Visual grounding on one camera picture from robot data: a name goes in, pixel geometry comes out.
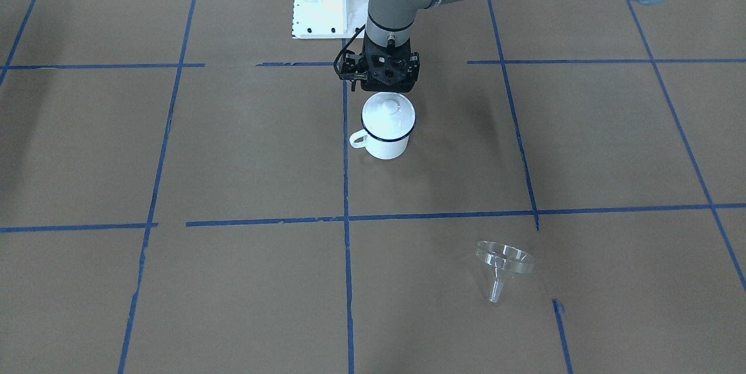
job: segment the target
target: black cable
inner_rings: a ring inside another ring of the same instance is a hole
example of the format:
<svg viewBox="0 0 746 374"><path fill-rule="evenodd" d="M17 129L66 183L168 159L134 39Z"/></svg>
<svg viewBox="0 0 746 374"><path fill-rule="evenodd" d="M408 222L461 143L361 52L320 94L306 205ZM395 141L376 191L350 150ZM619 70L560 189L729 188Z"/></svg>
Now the black cable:
<svg viewBox="0 0 746 374"><path fill-rule="evenodd" d="M339 67L336 65L337 63L339 63L339 58L341 58L342 55L344 55L344 53L347 52L347 48L349 48L350 45L352 45L352 42L355 40L355 38L357 38L357 35L360 34L360 32L363 31L363 29L365 29L365 25L364 24L363 24L363 26L361 28L359 28L359 29L357 29L357 31L355 31L355 34L353 34L352 37L349 40L347 40L347 44L344 45L344 48L342 48L342 50L339 51L339 53L336 55L336 58L334 58L334 71L336 72L336 76L342 78L342 72L339 71Z"/></svg>

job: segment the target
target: white mug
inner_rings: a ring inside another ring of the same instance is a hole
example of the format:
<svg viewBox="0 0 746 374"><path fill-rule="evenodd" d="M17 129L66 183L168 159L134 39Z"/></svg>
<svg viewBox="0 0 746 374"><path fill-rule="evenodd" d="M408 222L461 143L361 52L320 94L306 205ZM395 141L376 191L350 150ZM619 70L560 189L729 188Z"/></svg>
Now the white mug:
<svg viewBox="0 0 746 374"><path fill-rule="evenodd" d="M365 147L371 156L380 158L381 160L391 160L401 156L407 148L407 143L410 140L410 136L407 134L406 137L400 140L381 140L375 138L367 130L360 129L358 132L353 133L350 136L350 145L354 149L361 149Z"/></svg>

